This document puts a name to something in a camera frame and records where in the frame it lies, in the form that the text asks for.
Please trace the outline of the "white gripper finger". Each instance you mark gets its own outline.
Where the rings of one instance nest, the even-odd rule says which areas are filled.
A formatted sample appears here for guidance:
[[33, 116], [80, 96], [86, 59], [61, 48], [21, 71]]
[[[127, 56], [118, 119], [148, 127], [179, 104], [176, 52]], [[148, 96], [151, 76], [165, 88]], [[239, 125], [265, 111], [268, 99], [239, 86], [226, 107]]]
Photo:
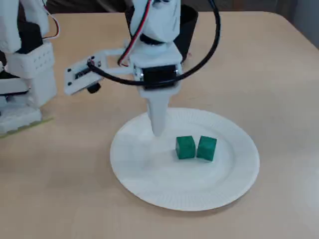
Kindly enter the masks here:
[[148, 116], [154, 136], [161, 136], [166, 124], [166, 111], [171, 96], [151, 95], [147, 98]]

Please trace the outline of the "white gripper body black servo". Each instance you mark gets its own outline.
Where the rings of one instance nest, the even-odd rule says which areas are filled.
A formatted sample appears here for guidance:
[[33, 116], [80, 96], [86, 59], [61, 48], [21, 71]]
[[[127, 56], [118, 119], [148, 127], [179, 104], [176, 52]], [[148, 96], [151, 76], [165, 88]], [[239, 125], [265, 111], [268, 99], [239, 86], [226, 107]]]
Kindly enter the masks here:
[[[133, 71], [134, 80], [145, 82], [143, 69], [173, 65], [177, 75], [182, 74], [181, 66], [182, 55], [174, 43], [164, 43], [162, 45], [147, 45], [145, 43], [136, 43], [134, 49], [129, 55], [129, 67]], [[180, 91], [180, 83], [174, 83], [169, 87], [157, 87], [147, 90], [144, 86], [138, 86], [138, 92], [141, 97], [153, 97], [155, 95], [173, 96]]]

